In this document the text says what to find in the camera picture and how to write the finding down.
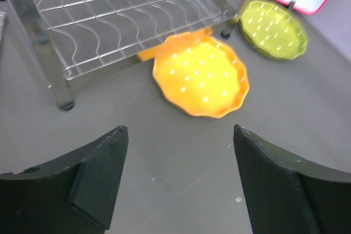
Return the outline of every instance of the wire shelf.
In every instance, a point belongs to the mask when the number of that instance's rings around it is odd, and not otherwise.
[[[66,79],[161,44],[169,35],[228,20],[226,0],[34,0]]]

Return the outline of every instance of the green plastic tray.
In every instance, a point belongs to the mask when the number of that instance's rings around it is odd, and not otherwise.
[[[293,60],[306,51],[305,29],[289,10],[275,2],[252,1],[239,26],[245,40],[269,58]]]

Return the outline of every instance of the white wall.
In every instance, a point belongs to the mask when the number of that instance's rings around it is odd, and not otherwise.
[[[307,20],[351,61],[351,0],[328,0]]]

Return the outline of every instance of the orange plastic tray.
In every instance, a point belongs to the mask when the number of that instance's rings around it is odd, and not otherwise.
[[[245,65],[211,30],[171,36],[159,46],[152,74],[168,101],[192,116],[221,118],[248,93]]]

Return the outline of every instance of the rack leg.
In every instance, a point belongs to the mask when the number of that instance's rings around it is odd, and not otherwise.
[[[8,0],[15,16],[22,23],[27,39],[37,55],[39,64],[51,84],[51,90],[59,109],[68,111],[74,101],[67,81],[63,76],[61,59],[57,55],[46,24],[33,0]]]

